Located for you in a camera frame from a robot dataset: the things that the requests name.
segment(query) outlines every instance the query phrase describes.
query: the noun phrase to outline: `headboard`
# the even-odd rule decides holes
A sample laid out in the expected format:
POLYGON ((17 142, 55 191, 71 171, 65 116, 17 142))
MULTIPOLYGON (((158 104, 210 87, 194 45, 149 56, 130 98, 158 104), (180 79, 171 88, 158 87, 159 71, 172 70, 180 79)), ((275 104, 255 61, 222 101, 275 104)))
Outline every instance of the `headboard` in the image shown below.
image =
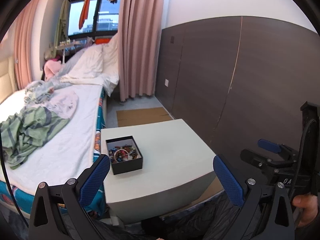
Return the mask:
POLYGON ((13 56, 0 62, 0 104, 16 91, 13 56))

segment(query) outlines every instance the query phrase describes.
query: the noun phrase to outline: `black box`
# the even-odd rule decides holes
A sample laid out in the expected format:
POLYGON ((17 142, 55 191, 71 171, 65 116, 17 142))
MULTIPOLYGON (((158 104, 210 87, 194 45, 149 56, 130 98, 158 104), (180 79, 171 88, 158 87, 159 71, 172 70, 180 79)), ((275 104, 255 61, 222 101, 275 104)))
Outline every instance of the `black box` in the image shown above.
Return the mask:
POLYGON ((122 145, 125 145, 125 144, 130 144, 133 147, 135 147, 136 153, 138 154, 138 158, 134 160, 128 160, 128 161, 119 162, 119 163, 111 163, 111 167, 114 175, 142 169, 143 156, 133 136, 125 136, 120 138, 109 139, 109 140, 106 140, 106 143, 107 143, 108 154, 110 149, 115 148, 116 146, 121 147, 122 145))

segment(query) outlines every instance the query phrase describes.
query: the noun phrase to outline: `screw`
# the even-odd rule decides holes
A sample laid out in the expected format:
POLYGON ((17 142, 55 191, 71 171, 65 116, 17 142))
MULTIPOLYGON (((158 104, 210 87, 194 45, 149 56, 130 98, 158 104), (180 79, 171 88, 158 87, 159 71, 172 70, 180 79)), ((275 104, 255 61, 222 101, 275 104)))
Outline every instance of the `screw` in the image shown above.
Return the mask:
POLYGON ((39 188, 44 188, 45 187, 45 182, 41 182, 40 184, 39 184, 39 188))
POLYGON ((74 184, 75 182, 76 182, 76 179, 74 179, 74 178, 68 179, 68 181, 67 181, 67 183, 68 183, 69 185, 72 185, 72 184, 74 184))
POLYGON ((250 185, 254 185, 254 184, 256 184, 256 181, 254 179, 248 179, 248 183, 250 185))
POLYGON ((277 185, 278 185, 279 188, 284 188, 284 184, 282 182, 278 182, 277 185))

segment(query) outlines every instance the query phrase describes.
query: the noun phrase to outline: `black cable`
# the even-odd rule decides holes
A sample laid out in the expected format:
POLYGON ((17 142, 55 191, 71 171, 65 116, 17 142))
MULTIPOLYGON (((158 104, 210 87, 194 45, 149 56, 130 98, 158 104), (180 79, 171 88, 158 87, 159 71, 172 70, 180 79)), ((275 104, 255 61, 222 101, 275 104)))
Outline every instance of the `black cable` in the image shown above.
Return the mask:
POLYGON ((3 155, 3 150, 2 150, 1 131, 0 131, 0 144, 1 144, 1 147, 0 147, 0 162, 1 162, 1 168, 2 168, 2 172, 3 172, 3 176, 4 176, 4 179, 5 179, 5 182, 7 184, 10 196, 12 198, 12 201, 13 201, 14 205, 16 206, 16 209, 17 209, 19 215, 22 217, 22 219, 23 219, 24 223, 26 224, 27 228, 29 228, 29 224, 26 221, 25 217, 22 215, 21 210, 20 210, 20 208, 19 208, 19 206, 17 204, 17 201, 16 201, 16 199, 15 199, 15 197, 13 195, 13 192, 12 192, 12 189, 11 189, 11 186, 10 186, 10 182, 9 182, 9 178, 8 178, 8 174, 7 174, 7 170, 5 169, 4 155, 3 155))
POLYGON ((313 122, 316 122, 315 119, 311 119, 307 125, 305 126, 305 129, 303 130, 302 132, 302 136, 301 136, 301 141, 300 141, 300 148, 299 148, 299 156, 298 156, 298 163, 297 163, 297 169, 296 169, 296 172, 294 174, 294 177, 293 177, 293 181, 291 183, 291 187, 289 189, 289 199, 290 199, 290 202, 292 201, 292 197, 293 197, 293 193, 294 193, 294 186, 296 185, 296 182, 297 182, 297 178, 298 178, 298 173, 299 173, 299 170, 300 170, 300 166, 301 166, 301 161, 302 161, 302 154, 303 154, 303 149, 304 149, 304 144, 305 144, 305 140, 306 140, 306 136, 307 136, 307 133, 308 133, 308 130, 311 126, 311 124, 313 122))

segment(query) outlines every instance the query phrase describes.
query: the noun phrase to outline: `hand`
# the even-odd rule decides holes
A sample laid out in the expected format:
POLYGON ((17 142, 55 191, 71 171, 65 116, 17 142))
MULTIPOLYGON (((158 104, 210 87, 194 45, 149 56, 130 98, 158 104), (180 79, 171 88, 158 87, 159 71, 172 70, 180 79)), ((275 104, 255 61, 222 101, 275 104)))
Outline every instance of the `hand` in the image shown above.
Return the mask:
POLYGON ((318 215, 318 197, 310 194, 298 195, 292 200, 292 205, 303 208, 298 228, 307 226, 318 215))

